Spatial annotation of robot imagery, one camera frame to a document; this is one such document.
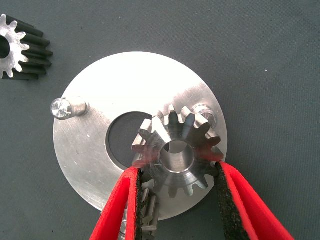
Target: metal gear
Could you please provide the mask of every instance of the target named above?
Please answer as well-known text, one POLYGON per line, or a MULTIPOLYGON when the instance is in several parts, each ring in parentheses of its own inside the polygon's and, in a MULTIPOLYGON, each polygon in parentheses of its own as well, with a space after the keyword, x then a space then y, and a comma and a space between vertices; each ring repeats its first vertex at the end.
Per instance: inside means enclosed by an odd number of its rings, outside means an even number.
POLYGON ((168 115, 159 112, 142 123, 132 144, 132 150, 138 153, 132 165, 150 174, 155 193, 167 186, 171 198, 176 197, 178 189, 192 196, 194 184, 206 189, 205 175, 215 175, 211 162, 224 158, 216 146, 220 141, 200 113, 185 106, 177 114, 170 105, 168 115))
POLYGON ((51 66, 46 57, 50 41, 32 25, 2 14, 0 17, 0 79, 38 79, 51 66))

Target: circular plate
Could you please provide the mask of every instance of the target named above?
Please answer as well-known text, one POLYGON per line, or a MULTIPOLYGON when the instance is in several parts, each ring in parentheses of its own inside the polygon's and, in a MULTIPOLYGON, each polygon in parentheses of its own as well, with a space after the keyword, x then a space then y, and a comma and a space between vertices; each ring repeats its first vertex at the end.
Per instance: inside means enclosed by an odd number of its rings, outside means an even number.
MULTIPOLYGON (((217 145, 227 153, 227 128, 221 107, 210 88, 188 67, 154 53, 125 52, 105 57, 84 69, 65 90, 63 98, 81 97, 90 105, 86 115, 54 120, 53 140, 60 167, 76 192, 102 210, 120 175, 126 169, 109 150, 109 128, 130 112, 168 114, 174 105, 179 113, 204 104, 216 116, 217 145)), ((194 188, 193 196, 179 189, 176 198, 158 194, 159 219, 177 216, 199 203, 214 186, 194 188)))

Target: gray surface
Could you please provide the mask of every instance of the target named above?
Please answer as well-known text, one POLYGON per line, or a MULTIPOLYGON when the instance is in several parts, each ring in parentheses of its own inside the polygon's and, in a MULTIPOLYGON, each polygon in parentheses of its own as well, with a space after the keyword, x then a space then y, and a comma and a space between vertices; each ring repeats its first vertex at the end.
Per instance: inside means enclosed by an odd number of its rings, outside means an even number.
MULTIPOLYGON (((320 4, 316 1, 1 1, 51 40, 48 75, 0 81, 0 239, 88 239, 99 212, 56 160, 49 106, 115 53, 171 57, 212 87, 238 168, 297 239, 320 238, 320 4)), ((158 240, 224 239, 213 190, 158 240)))

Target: machined metal surface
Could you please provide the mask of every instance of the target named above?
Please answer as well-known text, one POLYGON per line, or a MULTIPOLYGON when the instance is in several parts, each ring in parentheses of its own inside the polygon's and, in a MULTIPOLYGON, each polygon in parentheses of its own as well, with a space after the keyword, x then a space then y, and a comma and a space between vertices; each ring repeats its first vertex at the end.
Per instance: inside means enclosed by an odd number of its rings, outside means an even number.
MULTIPOLYGON (((168 115, 170 105, 205 105, 214 113, 214 131, 221 138, 216 146, 227 153, 227 129, 221 107, 211 89, 185 65, 162 55, 126 52, 105 57, 84 69, 62 98, 81 97, 89 103, 87 114, 54 120, 54 147, 60 167, 71 186, 88 203, 102 210, 125 167, 109 147, 112 123, 124 114, 142 112, 168 115)), ((176 197, 157 193, 159 220, 177 216, 199 203, 212 189, 213 178, 205 175, 206 189, 182 189, 176 197)), ((144 183, 147 188, 150 182, 144 183)))
POLYGON ((2 14, 0 17, 0 79, 38 79, 51 65, 50 42, 33 26, 2 14))
POLYGON ((208 187, 205 175, 214 176, 212 162, 224 158, 217 145, 221 138, 200 113, 183 107, 177 114, 173 105, 168 115, 159 112, 152 120, 145 119, 136 136, 132 150, 138 156, 132 163, 143 168, 154 180, 155 193, 166 189, 171 198, 183 189, 194 194, 194 185, 208 187))

